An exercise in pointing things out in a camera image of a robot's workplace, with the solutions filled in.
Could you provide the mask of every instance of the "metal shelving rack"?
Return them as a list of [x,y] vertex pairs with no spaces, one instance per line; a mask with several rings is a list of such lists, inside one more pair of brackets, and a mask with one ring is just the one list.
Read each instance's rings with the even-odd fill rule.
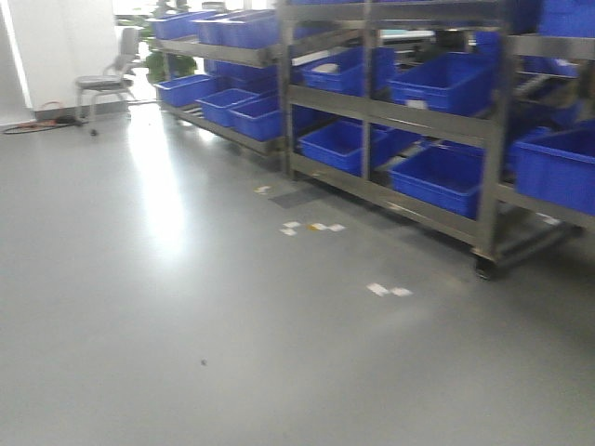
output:
[[[330,48],[353,38],[353,32],[335,30],[327,33],[316,34],[297,41],[294,54],[308,54],[311,48]],[[256,68],[265,68],[279,62],[282,52],[280,44],[259,49],[238,48],[233,46],[216,46],[199,43],[195,38],[188,37],[176,40],[156,40],[156,47],[165,54],[177,54],[205,59],[223,60],[239,63]],[[258,141],[236,132],[232,128],[212,123],[203,118],[200,106],[173,107],[161,103],[163,110],[171,112],[177,118],[197,125],[222,138],[246,147],[260,155],[271,155],[284,148],[283,137],[269,141]]]
[[[283,24],[282,99],[287,126],[285,162],[289,175],[314,177],[353,195],[407,216],[472,246],[476,271],[490,278],[507,261],[528,256],[536,249],[571,233],[573,225],[595,229],[595,217],[518,194],[502,182],[505,135],[513,93],[515,59],[518,55],[595,59],[595,39],[562,39],[535,35],[511,35],[514,2],[509,0],[434,0],[431,2],[373,3],[341,5],[299,5],[278,7]],[[304,21],[331,21],[343,29],[359,30],[364,40],[366,66],[371,66],[372,49],[378,46],[383,29],[498,29],[504,50],[494,112],[489,119],[419,110],[378,100],[371,95],[371,73],[366,74],[366,94],[353,97],[306,86],[291,85],[294,28]],[[364,123],[363,173],[356,177],[313,161],[296,151],[292,131],[292,105],[311,107],[362,120]],[[465,218],[429,203],[403,195],[370,178],[370,124],[389,125],[427,137],[443,138],[485,149],[483,194],[476,220]],[[517,206],[510,210],[502,203]],[[536,213],[564,223],[545,230],[537,225],[529,236],[518,240],[510,228]]]

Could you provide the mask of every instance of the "white wall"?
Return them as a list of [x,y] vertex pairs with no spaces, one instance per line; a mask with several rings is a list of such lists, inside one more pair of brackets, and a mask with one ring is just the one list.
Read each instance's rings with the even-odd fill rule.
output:
[[117,54],[112,0],[8,0],[33,109],[76,103],[74,79]]

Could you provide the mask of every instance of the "gray chair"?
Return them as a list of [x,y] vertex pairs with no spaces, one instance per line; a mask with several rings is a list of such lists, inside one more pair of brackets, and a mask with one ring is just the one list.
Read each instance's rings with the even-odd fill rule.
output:
[[[124,28],[120,42],[120,54],[113,63],[106,67],[101,75],[81,76],[76,79],[78,92],[75,115],[78,121],[82,119],[83,95],[86,91],[94,92],[91,97],[89,116],[86,120],[89,124],[95,122],[98,97],[116,95],[120,100],[126,102],[123,95],[128,94],[132,99],[136,100],[129,89],[132,81],[126,78],[126,75],[131,72],[132,68],[139,65],[139,36],[140,31],[138,28]],[[91,129],[90,133],[92,136],[98,134],[95,128]]]

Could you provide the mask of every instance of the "green plant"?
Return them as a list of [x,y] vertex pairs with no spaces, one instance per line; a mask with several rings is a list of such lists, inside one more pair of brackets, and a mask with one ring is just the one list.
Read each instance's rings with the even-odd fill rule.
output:
[[[166,2],[160,2],[159,7],[153,11],[152,16],[163,17],[163,15],[169,11],[179,11],[179,9],[170,6]],[[137,26],[140,28],[140,41],[145,42],[150,51],[144,64],[145,67],[149,69],[147,80],[151,84],[163,82],[167,79],[165,72],[165,58],[167,58],[167,66],[173,77],[189,76],[196,71],[196,61],[194,58],[190,56],[167,55],[157,49],[155,45],[155,36],[152,31],[151,23],[148,22],[148,17],[137,15],[130,20],[119,20],[118,24],[123,26]]]

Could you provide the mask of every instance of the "epoxy floor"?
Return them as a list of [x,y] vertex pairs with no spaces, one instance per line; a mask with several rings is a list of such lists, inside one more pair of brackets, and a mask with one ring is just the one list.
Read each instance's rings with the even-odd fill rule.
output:
[[481,282],[156,106],[98,130],[0,137],[0,444],[595,444],[592,235]]

